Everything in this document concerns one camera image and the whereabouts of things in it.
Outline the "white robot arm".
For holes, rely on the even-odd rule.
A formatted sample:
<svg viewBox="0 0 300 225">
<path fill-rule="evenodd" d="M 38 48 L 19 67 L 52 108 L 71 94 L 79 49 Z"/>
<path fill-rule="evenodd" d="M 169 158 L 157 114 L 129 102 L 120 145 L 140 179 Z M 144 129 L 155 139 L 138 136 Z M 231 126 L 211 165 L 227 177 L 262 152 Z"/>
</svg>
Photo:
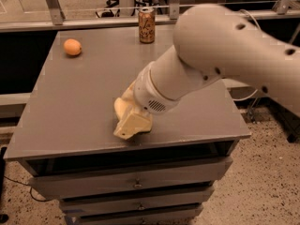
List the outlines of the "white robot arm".
<svg viewBox="0 0 300 225">
<path fill-rule="evenodd" d="M 172 46 L 149 63 L 114 102 L 124 140 L 152 128 L 152 116 L 222 78 L 245 83 L 300 113 L 299 48 L 255 27 L 224 6 L 201 4 L 176 22 Z"/>
</svg>

